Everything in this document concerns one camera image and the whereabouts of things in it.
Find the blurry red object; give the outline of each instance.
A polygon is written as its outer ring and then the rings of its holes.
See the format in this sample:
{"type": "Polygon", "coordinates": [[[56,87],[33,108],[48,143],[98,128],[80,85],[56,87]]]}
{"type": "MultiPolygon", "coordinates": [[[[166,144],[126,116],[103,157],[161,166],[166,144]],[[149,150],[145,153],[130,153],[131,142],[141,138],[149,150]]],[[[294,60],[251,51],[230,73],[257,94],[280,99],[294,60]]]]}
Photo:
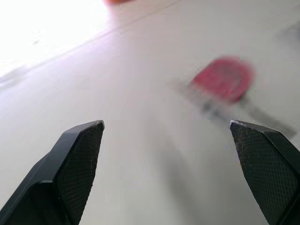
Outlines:
{"type": "Polygon", "coordinates": [[[222,57],[212,61],[191,83],[227,102],[236,102],[250,88],[253,79],[254,72],[247,62],[222,57]]]}

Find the white floor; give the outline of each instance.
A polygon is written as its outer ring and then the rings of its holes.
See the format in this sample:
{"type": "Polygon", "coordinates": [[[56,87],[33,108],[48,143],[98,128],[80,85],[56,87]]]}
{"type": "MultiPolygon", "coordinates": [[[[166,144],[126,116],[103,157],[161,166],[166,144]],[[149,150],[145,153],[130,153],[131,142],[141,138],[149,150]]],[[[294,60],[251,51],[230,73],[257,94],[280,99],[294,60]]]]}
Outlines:
{"type": "Polygon", "coordinates": [[[26,73],[16,70],[8,82],[0,78],[0,207],[63,131],[104,120],[81,225],[266,225],[233,158],[231,133],[203,117],[172,83],[188,82],[220,55],[241,56],[257,71],[249,98],[300,128],[300,53],[283,32],[300,20],[298,4],[109,6],[110,25],[94,41],[26,73]]]}

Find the red disk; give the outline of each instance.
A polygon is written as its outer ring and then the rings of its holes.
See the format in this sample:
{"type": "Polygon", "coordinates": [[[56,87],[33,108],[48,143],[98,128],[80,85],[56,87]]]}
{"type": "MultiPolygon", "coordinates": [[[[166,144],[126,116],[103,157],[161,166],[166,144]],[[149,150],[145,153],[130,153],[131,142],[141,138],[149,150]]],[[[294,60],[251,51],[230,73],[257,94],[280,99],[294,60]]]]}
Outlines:
{"type": "Polygon", "coordinates": [[[227,102],[236,102],[250,88],[253,79],[254,72],[247,62],[222,57],[212,61],[191,83],[227,102]]]}

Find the gray floor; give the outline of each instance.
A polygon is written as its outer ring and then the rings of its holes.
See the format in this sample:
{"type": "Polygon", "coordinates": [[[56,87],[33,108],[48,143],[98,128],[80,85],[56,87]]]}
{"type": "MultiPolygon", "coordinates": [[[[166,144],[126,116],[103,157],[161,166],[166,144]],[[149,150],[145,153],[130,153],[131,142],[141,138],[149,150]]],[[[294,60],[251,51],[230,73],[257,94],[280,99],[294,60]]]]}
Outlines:
{"type": "MultiPolygon", "coordinates": [[[[64,130],[104,120],[81,225],[266,225],[230,132],[201,115],[173,82],[188,82],[220,55],[241,56],[257,72],[248,97],[299,128],[300,46],[294,32],[283,31],[300,19],[298,3],[111,6],[112,25],[96,40],[12,73],[0,95],[0,206],[64,130]]],[[[253,121],[238,107],[229,110],[253,121]]]]}

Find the bright light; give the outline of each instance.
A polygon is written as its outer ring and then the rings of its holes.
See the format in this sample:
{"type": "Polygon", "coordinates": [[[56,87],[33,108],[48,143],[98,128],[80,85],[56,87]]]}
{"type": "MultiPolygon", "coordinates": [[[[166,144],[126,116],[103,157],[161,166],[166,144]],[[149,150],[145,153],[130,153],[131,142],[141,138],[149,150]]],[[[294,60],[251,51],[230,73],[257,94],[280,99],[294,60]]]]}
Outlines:
{"type": "Polygon", "coordinates": [[[102,0],[1,1],[0,76],[81,45],[111,24],[102,0]]]}

